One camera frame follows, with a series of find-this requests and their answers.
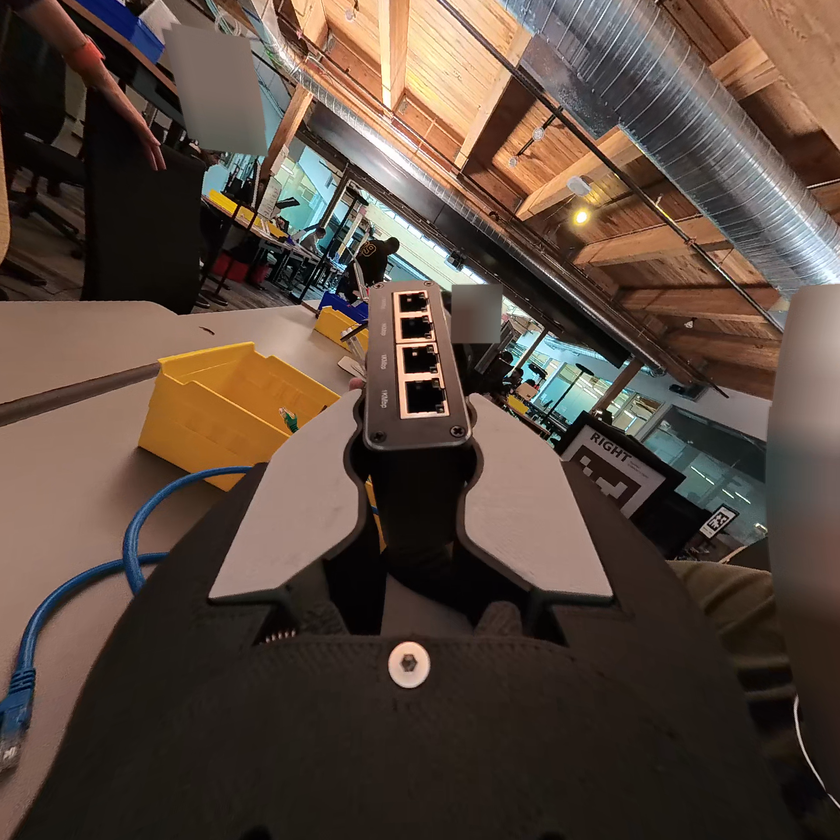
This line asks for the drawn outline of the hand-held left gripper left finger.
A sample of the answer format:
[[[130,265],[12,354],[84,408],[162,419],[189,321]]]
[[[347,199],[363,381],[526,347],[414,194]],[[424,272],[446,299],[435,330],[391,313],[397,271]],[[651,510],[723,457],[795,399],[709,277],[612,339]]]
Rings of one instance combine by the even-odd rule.
[[[363,401],[361,390],[346,393],[273,454],[208,593],[211,603],[276,603],[300,616],[324,585],[352,634],[381,632],[380,534],[353,461]]]

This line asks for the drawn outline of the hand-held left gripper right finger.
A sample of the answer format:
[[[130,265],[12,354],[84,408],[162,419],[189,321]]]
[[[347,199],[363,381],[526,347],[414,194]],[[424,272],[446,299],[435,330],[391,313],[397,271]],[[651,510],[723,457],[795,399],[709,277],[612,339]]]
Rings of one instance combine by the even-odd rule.
[[[458,501],[461,544],[521,595],[526,627],[556,605],[612,606],[613,588],[560,457],[484,396],[467,403],[476,473]]]

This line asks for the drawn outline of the yellow plastic bin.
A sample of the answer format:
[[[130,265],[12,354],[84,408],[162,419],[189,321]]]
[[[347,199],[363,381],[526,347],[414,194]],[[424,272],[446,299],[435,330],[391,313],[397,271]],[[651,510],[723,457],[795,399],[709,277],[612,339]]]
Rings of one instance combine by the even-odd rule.
[[[267,462],[291,435],[339,395],[250,343],[160,360],[139,446],[195,473]]]

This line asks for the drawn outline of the black ethernet switch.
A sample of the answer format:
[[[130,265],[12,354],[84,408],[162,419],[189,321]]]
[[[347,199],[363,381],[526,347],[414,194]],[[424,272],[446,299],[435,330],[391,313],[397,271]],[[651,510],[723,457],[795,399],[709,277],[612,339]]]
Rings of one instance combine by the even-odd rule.
[[[363,442],[385,551],[401,571],[437,573],[476,466],[448,313],[431,280],[378,283],[368,306]]]

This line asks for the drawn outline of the black framed marker sign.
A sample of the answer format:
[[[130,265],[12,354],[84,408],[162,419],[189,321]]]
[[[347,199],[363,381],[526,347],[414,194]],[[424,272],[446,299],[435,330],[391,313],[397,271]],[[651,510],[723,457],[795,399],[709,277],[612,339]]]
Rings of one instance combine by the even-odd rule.
[[[656,507],[685,478],[634,437],[589,413],[575,419],[554,449],[562,461],[578,465],[627,519]]]

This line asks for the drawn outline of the small marker sign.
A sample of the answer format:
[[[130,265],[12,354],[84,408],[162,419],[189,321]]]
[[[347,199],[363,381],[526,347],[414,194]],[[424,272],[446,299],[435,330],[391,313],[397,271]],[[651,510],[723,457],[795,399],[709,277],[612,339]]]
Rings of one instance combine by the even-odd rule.
[[[729,524],[739,516],[737,509],[720,505],[710,514],[707,520],[700,526],[698,533],[706,540],[713,540]]]

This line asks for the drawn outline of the small yellow bin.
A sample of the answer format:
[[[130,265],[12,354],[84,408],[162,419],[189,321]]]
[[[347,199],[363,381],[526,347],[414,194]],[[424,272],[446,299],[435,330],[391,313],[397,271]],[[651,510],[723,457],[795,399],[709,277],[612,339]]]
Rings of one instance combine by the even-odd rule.
[[[359,326],[360,323],[351,318],[343,310],[324,307],[318,313],[314,329],[324,337],[339,344],[343,349],[350,351],[350,346],[342,340],[342,335]]]

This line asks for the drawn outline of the red storage box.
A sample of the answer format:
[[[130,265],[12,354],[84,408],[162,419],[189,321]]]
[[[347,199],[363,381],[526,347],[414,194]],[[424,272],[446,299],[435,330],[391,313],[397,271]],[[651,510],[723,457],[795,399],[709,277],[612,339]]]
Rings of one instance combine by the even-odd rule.
[[[261,287],[268,278],[271,268],[272,266],[264,260],[259,260],[257,266],[251,268],[250,265],[223,252],[214,261],[210,273],[216,277],[225,275],[227,279],[237,283],[249,282]]]

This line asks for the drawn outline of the black chair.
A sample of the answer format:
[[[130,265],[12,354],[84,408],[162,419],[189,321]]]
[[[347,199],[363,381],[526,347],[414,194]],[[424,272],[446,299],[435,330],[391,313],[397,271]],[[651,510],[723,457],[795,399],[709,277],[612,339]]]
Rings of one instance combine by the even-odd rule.
[[[89,89],[83,136],[85,272],[82,301],[148,301],[192,312],[199,269],[203,164],[172,148],[152,170],[140,140]]]

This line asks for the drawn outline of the blue storage bin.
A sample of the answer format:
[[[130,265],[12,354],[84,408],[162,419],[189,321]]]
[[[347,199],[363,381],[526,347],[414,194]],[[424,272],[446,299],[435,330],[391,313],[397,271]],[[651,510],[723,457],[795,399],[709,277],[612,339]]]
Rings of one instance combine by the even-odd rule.
[[[165,50],[163,42],[124,3],[120,1],[79,1],[78,3],[105,25],[126,38],[153,64],[159,62]]]

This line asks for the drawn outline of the large silver spiral duct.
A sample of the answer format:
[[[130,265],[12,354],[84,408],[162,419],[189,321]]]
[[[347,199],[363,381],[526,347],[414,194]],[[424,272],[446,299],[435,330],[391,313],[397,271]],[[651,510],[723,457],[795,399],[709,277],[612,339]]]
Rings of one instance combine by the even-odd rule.
[[[838,284],[838,225],[654,2],[501,5],[783,297]]]

